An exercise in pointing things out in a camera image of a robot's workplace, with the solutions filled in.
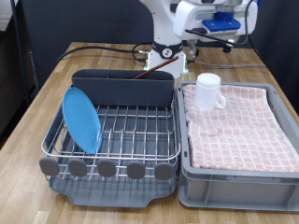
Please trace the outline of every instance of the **white mug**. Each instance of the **white mug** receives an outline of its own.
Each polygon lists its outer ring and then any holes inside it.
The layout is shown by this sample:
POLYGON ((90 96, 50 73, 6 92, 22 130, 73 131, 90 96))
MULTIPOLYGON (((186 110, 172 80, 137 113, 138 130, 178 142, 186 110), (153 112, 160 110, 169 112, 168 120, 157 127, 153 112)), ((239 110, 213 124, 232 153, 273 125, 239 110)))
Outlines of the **white mug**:
POLYGON ((226 107, 226 99, 221 95, 221 78, 219 76, 212 73, 198 76, 194 105, 205 110, 226 107))

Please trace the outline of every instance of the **blue plate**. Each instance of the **blue plate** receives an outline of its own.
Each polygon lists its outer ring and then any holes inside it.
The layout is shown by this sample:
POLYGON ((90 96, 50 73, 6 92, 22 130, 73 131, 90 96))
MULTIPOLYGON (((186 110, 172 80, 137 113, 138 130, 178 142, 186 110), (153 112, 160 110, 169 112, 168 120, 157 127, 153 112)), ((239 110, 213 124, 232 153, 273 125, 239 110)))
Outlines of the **blue plate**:
POLYGON ((67 130, 76 144, 86 152, 96 153, 102 145, 103 133, 99 133, 100 119, 88 96, 77 88, 68 89, 64 94, 63 112, 67 130))

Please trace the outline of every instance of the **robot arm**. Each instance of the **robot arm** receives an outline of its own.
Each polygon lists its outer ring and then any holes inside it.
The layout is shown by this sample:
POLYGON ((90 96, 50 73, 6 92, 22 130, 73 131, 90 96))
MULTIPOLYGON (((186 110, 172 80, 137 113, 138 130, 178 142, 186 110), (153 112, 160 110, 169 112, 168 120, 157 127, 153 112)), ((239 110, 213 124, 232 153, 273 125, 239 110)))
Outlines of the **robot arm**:
POLYGON ((153 50, 149 54, 148 69, 179 56, 178 60, 161 70, 174 77, 188 73, 182 40, 187 40, 192 57, 198 54, 195 46, 198 39, 204 42, 222 40, 228 47, 224 52, 230 52, 238 37, 247 31, 246 14, 248 34, 253 32, 258 14, 257 1, 262 0, 140 0, 151 12, 154 23, 153 50), (174 13, 170 6, 177 3, 174 13))

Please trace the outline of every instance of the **towel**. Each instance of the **towel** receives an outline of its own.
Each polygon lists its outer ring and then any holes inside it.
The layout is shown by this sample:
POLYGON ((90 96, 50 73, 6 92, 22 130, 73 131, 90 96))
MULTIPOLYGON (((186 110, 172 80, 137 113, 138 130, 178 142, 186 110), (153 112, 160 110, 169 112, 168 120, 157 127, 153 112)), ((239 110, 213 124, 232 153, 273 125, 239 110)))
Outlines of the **towel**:
POLYGON ((193 104, 195 85, 183 87, 194 168, 299 172, 299 156, 270 109, 266 90, 221 86, 224 109, 193 104))

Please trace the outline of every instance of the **metal wire rack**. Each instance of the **metal wire rack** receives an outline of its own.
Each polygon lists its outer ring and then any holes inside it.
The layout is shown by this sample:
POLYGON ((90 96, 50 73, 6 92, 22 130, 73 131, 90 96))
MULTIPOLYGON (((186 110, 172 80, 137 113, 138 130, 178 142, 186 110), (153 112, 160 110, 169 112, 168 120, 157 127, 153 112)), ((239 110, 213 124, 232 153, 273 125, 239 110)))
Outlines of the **metal wire rack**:
MULTIPOLYGON (((174 102, 171 107, 98 105, 95 108, 103 132, 102 146, 95 154, 87 153, 76 145, 67 131, 61 108, 41 144, 47 157, 57 161, 60 180, 72 176, 68 162, 75 158, 86 163, 87 181, 96 176, 101 181, 109 178, 100 176, 97 171, 96 163, 102 159, 115 163, 116 182, 120 178, 128 178, 126 169, 132 161, 140 161, 145 166, 142 182, 145 178, 156 177, 155 166, 159 163, 176 166, 180 146, 177 142, 174 102)), ((81 180, 81 177, 72 177, 73 180, 81 180)))

